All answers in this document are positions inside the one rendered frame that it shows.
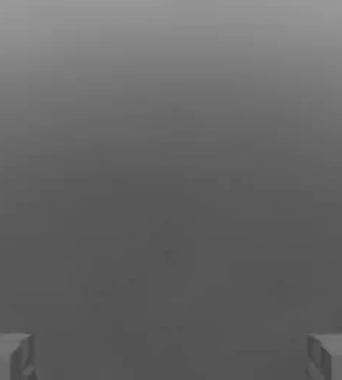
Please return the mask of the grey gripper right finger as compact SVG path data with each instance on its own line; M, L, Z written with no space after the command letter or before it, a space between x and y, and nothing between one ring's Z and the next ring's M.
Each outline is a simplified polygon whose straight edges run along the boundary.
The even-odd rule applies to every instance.
M342 334L309 334L307 380L342 380Z

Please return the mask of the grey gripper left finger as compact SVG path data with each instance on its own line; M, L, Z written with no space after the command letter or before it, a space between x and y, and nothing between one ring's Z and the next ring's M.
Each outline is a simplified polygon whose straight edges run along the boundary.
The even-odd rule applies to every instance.
M36 380L33 334L0 333L0 380Z

